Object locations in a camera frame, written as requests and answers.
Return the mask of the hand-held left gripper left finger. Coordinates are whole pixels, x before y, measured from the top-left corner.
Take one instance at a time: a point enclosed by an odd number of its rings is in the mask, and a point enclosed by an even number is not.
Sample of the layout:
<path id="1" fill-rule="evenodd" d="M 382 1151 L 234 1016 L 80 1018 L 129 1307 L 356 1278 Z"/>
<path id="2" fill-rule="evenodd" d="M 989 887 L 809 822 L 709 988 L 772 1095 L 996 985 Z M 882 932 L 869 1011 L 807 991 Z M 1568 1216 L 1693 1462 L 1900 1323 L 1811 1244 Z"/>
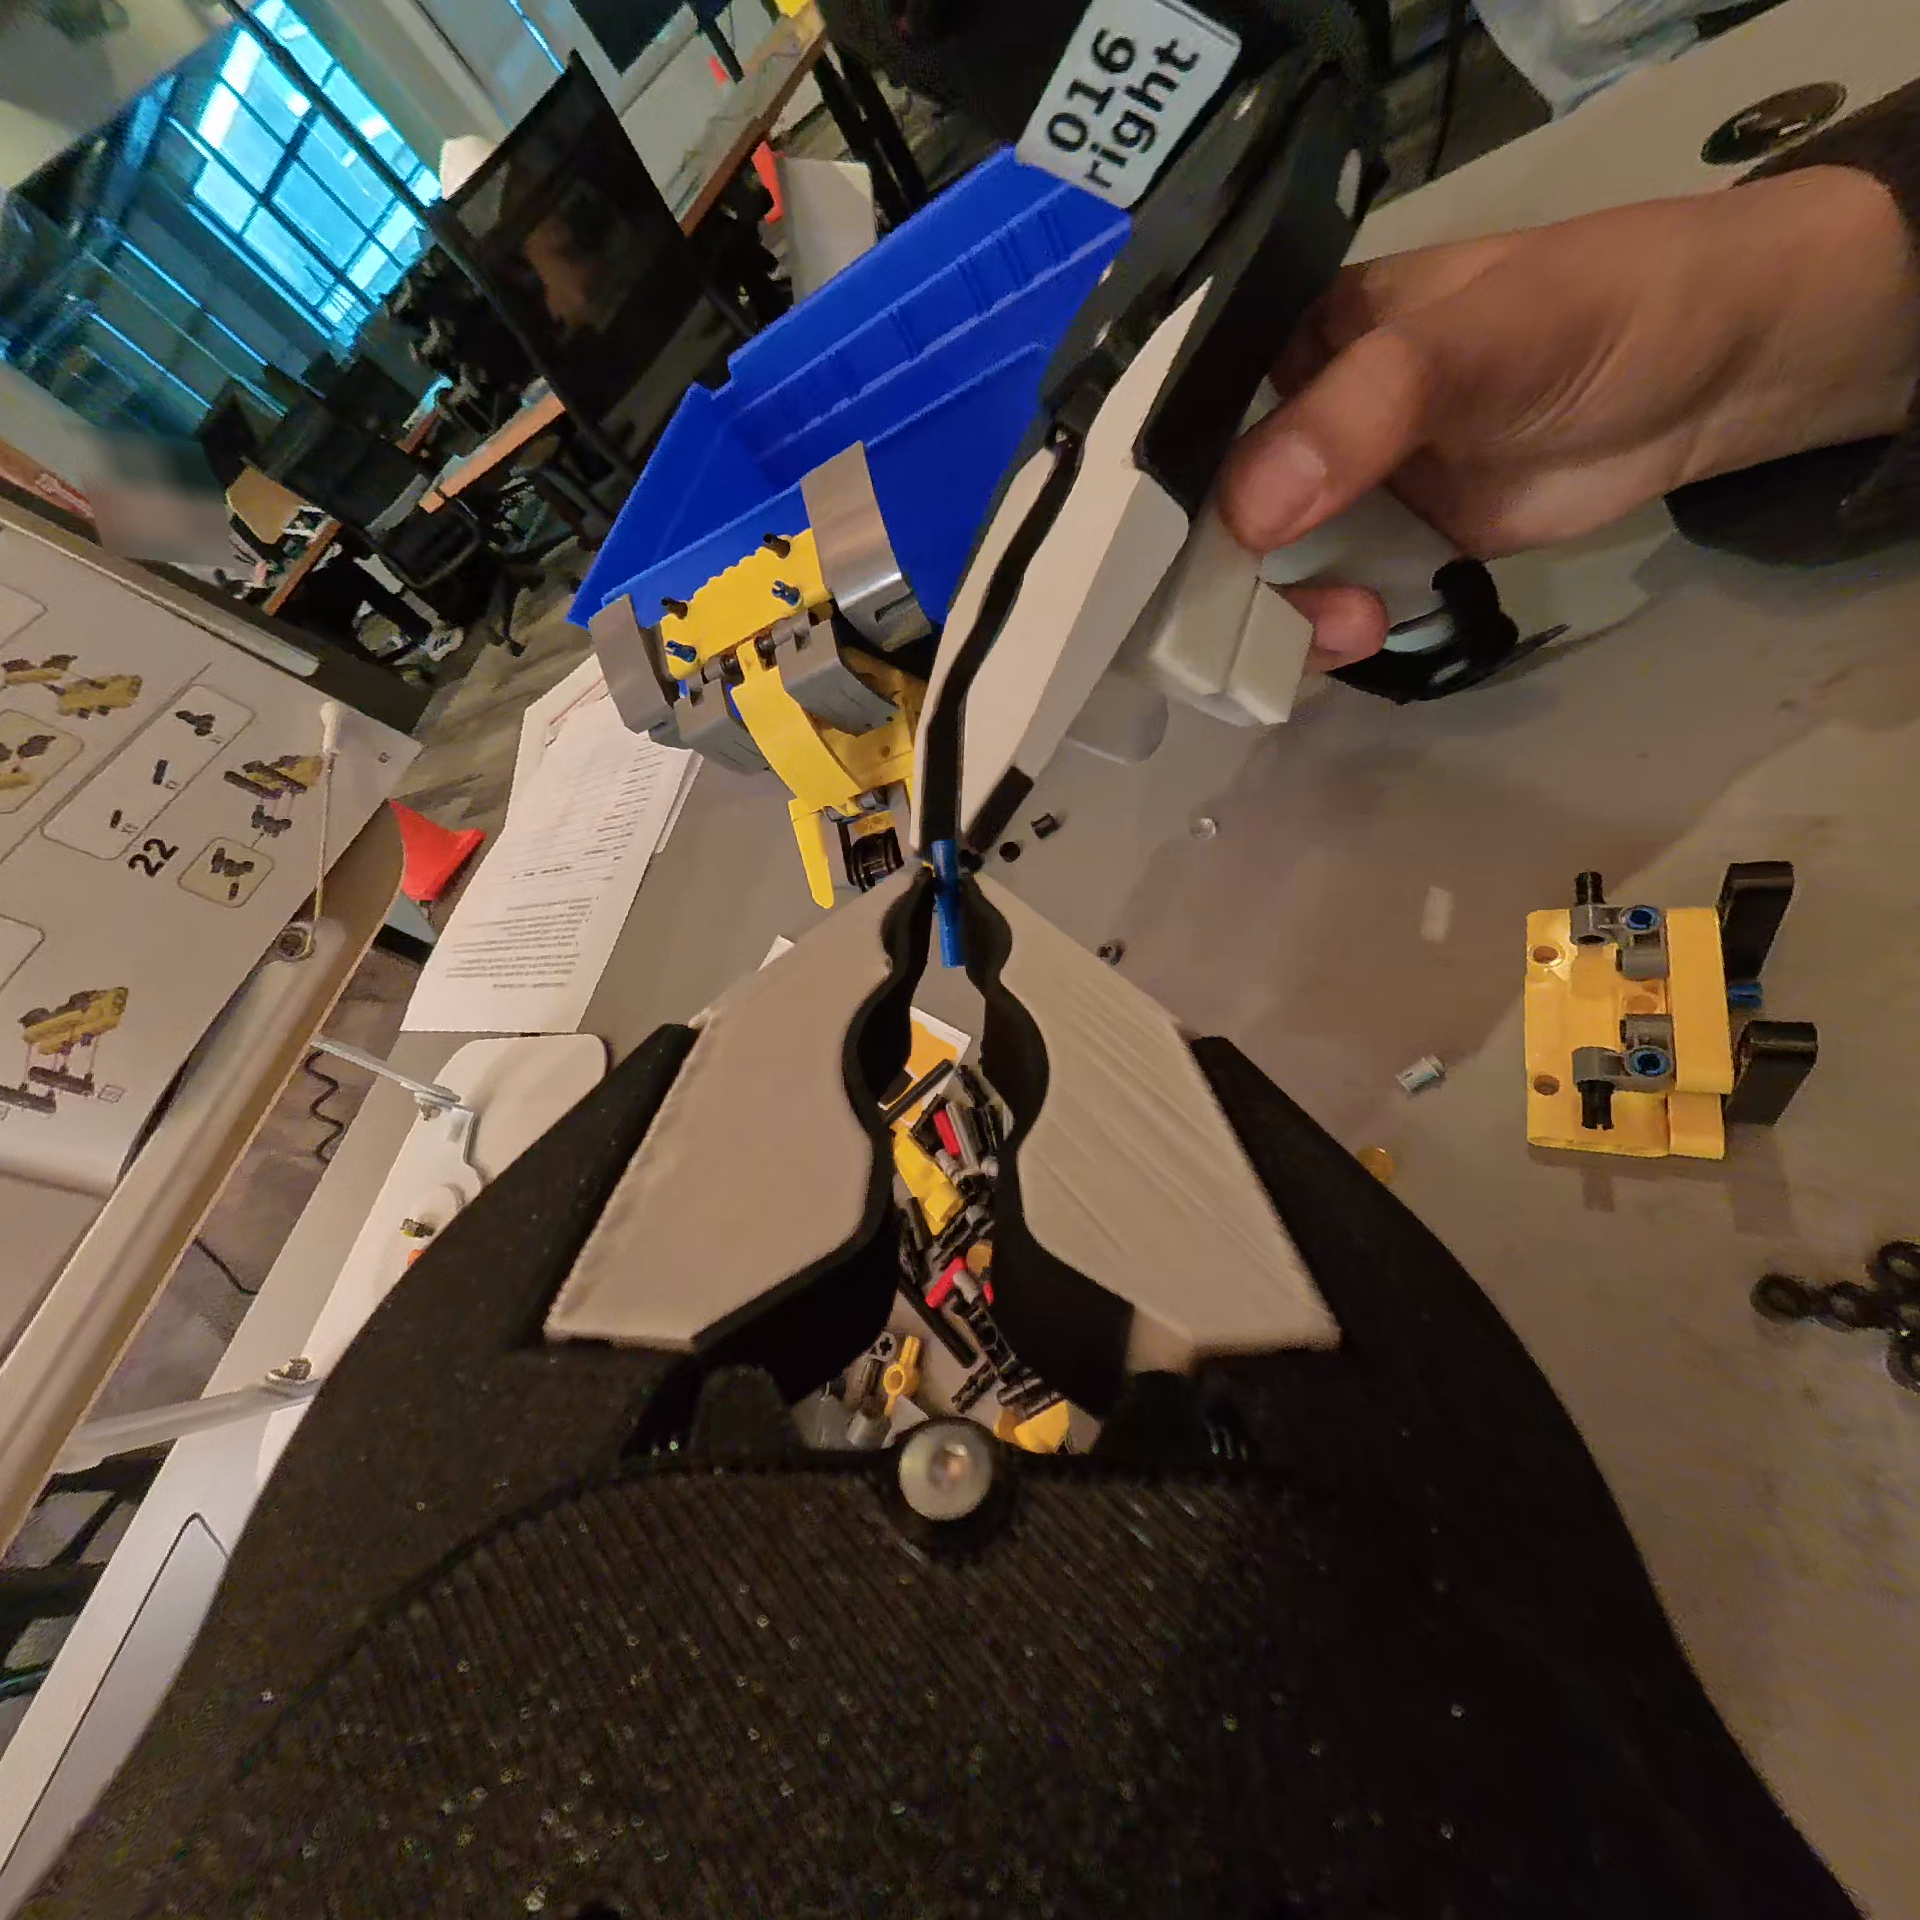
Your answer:
<path id="1" fill-rule="evenodd" d="M 910 1047 L 931 879 L 893 877 L 722 991 L 549 1309 L 565 1356 L 742 1366 L 799 1404 L 900 1289 L 880 1091 Z"/>

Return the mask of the white book stand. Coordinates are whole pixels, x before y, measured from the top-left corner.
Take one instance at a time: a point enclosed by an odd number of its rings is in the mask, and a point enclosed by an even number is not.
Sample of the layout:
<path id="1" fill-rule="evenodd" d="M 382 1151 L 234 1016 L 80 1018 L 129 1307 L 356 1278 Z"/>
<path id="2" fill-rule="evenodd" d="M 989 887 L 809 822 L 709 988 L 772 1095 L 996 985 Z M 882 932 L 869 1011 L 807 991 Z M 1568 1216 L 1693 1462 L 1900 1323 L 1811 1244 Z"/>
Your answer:
<path id="1" fill-rule="evenodd" d="M 349 1150 L 346 1170 L 322 1177 L 320 1199 L 344 1199 L 344 1219 L 260 1287 L 207 1390 L 97 1415 L 398 891 L 401 832 L 381 813 L 327 875 L 315 952 L 265 960 L 237 992 L 85 1233 L 55 1219 L 76 1193 L 5 1181 L 5 1282 L 30 1292 L 5 1352 L 5 1547 L 44 1493 L 158 1467 L 109 1561 L 80 1566 L 92 1586 L 5 1747 L 5 1915 L 25 1909 L 158 1714 L 307 1402 L 401 1280 L 401 1223 L 458 1209 L 467 1181 L 502 1173 L 610 1069 L 587 1034 L 459 1046 L 451 1085 L 475 1096 L 464 1148 L 456 1119 L 401 1121 L 401 1091 L 375 1096 L 385 1161 Z"/>

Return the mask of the person's right forearm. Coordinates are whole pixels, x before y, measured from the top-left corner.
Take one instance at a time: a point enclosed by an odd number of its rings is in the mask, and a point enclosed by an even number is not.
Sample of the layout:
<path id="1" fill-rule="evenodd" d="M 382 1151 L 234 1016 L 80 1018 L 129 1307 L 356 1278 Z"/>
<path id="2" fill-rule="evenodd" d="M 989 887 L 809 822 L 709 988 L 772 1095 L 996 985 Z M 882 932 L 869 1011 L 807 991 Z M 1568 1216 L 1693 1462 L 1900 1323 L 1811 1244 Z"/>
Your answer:
<path id="1" fill-rule="evenodd" d="M 1784 350 L 1791 395 L 1763 403 L 1768 457 L 1723 456 L 1665 502 L 1703 549 L 1839 564 L 1915 539 L 1918 84 L 1753 169 L 1736 195 L 1815 181 L 1811 236 L 1768 238 L 1760 294 L 1811 298 L 1819 341 Z"/>

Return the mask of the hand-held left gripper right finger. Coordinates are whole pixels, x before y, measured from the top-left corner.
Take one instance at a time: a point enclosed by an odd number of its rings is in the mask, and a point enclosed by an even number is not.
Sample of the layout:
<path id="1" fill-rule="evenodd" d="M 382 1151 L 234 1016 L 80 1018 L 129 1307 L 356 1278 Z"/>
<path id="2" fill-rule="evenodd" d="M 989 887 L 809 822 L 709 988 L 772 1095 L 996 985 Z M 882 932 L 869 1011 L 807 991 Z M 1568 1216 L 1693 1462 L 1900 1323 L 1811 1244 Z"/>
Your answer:
<path id="1" fill-rule="evenodd" d="M 1110 1417 L 1141 1375 L 1336 1349 L 1182 1023 L 992 879 L 965 879 L 961 924 L 1009 1119 L 992 1311 L 1014 1355 Z"/>

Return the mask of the yellow toy vehicle model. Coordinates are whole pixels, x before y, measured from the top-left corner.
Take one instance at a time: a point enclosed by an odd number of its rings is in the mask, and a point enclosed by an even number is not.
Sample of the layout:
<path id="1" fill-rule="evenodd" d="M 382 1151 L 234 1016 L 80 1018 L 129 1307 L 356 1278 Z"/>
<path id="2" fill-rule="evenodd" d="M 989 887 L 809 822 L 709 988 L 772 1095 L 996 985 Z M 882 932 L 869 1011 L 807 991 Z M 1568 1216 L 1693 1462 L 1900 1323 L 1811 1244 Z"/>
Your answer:
<path id="1" fill-rule="evenodd" d="M 933 621 L 865 444 L 807 471 L 802 507 L 795 534 L 765 533 L 652 617 L 629 591 L 587 632 L 629 733 L 781 781 L 809 892 L 834 909 L 901 866 Z"/>

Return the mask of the person's right hand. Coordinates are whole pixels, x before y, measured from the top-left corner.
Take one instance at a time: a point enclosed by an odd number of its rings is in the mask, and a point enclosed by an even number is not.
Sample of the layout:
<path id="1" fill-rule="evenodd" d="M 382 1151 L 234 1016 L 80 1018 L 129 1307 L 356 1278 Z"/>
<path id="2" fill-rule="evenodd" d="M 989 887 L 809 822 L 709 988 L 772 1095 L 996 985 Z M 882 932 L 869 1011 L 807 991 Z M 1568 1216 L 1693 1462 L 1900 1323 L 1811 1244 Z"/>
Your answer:
<path id="1" fill-rule="evenodd" d="M 1364 262 L 1288 341 L 1218 510 L 1253 552 L 1379 489 L 1477 560 L 1580 539 L 1897 434 L 1915 287 L 1891 191 L 1829 167 Z"/>

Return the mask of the building instruction booklet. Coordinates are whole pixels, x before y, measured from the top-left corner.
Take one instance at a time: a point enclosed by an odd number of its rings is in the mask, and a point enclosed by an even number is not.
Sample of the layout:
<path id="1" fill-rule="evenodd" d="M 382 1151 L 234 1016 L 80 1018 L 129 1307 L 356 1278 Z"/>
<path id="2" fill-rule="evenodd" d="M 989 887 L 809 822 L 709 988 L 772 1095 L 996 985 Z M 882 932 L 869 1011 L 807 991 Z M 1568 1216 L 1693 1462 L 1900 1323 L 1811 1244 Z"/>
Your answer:
<path id="1" fill-rule="evenodd" d="M 37 533 L 2 582 L 5 1173 L 104 1195 L 419 747 Z"/>

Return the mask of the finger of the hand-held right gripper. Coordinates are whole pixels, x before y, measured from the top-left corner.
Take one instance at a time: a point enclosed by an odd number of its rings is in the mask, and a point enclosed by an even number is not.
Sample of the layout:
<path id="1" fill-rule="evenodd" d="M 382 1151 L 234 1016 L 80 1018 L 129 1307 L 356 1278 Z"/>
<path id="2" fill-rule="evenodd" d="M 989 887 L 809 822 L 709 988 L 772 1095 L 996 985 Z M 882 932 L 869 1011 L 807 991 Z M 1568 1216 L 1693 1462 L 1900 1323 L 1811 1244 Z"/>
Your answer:
<path id="1" fill-rule="evenodd" d="M 1139 444 L 1210 290 L 1203 280 L 1115 378 L 1090 355 L 1044 422 L 1053 520 L 973 685 L 960 847 L 996 833 L 1007 779 L 1044 771 L 1187 542 L 1193 512 L 1141 467 Z"/>
<path id="2" fill-rule="evenodd" d="M 964 824 L 965 709 L 1053 520 L 1053 442 L 1011 476 L 948 615 L 916 733 L 914 854 L 956 845 Z"/>

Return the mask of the black table grommet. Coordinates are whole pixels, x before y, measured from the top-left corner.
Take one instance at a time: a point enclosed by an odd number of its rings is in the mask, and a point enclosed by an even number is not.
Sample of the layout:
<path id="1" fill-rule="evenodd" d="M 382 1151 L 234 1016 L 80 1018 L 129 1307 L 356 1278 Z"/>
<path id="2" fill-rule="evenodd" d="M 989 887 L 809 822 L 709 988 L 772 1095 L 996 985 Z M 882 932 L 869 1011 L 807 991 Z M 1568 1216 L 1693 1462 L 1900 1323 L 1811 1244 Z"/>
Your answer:
<path id="1" fill-rule="evenodd" d="M 1843 84 L 1791 84 L 1723 119 L 1703 140 L 1700 159 L 1711 169 L 1753 167 L 1832 123 L 1844 104 Z"/>

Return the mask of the white printed paper sheet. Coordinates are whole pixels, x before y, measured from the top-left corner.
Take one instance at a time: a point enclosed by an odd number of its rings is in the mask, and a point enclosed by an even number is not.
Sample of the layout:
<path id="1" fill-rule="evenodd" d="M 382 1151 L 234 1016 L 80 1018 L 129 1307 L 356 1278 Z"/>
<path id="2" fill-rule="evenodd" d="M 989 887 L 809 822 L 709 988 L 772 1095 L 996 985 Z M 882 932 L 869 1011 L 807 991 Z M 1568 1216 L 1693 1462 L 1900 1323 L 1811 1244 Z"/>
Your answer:
<path id="1" fill-rule="evenodd" d="M 781 782 L 627 732 L 582 666 L 528 709 L 504 827 L 401 1027 L 587 1034 L 621 1059 L 817 919 Z"/>

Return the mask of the blue plastic bin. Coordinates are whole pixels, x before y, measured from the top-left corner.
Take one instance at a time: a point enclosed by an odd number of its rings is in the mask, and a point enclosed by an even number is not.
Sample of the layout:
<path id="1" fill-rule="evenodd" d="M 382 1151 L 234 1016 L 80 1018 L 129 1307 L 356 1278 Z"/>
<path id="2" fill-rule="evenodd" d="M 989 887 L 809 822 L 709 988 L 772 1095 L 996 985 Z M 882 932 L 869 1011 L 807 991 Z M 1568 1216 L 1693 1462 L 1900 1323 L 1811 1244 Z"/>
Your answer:
<path id="1" fill-rule="evenodd" d="M 995 156 L 690 388 L 565 620 L 633 597 L 656 621 L 766 534 L 802 479 L 861 444 L 887 537 L 933 624 L 1039 411 L 1046 367 L 1131 216 Z"/>

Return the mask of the black computer monitor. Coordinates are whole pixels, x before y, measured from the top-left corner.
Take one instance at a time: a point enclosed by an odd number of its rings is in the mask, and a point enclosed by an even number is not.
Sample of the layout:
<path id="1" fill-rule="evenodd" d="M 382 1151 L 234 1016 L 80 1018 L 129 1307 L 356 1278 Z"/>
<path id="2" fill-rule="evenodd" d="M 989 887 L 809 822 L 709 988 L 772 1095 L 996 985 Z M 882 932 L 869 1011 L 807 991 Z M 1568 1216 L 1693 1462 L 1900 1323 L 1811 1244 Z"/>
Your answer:
<path id="1" fill-rule="evenodd" d="M 755 331 L 578 55 L 428 224 L 621 465 L 642 463 L 687 389 Z"/>

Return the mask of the pile of building brick pieces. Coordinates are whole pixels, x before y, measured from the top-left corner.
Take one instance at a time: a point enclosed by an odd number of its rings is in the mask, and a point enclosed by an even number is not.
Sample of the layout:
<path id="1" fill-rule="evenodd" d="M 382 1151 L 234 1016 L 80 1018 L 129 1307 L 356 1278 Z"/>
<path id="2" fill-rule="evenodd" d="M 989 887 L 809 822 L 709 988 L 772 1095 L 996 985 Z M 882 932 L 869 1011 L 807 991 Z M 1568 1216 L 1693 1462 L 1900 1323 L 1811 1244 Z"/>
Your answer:
<path id="1" fill-rule="evenodd" d="M 880 1449 L 910 1427 L 971 1418 L 1002 1446 L 1068 1456 L 1087 1418 L 1017 1356 L 995 1304 L 1002 1106 L 967 1034 L 913 1013 L 910 1037 L 882 1100 L 894 1294 L 882 1332 L 793 1407 L 793 1426 L 810 1448 Z"/>

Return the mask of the yellow brick subassembly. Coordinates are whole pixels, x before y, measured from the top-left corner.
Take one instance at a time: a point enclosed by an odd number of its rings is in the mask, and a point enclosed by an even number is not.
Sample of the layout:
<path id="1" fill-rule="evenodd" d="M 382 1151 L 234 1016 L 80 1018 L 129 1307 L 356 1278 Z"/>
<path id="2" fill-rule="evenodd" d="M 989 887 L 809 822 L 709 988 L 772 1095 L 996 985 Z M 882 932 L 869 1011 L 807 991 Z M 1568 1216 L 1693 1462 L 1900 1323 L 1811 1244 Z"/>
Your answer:
<path id="1" fill-rule="evenodd" d="M 1763 1016 L 1795 899 L 1786 859 L 1735 861 L 1712 906 L 1614 899 L 1605 877 L 1526 919 L 1526 1140 L 1629 1161 L 1718 1163 L 1733 1128 L 1778 1122 L 1819 1061 L 1811 1022 Z"/>

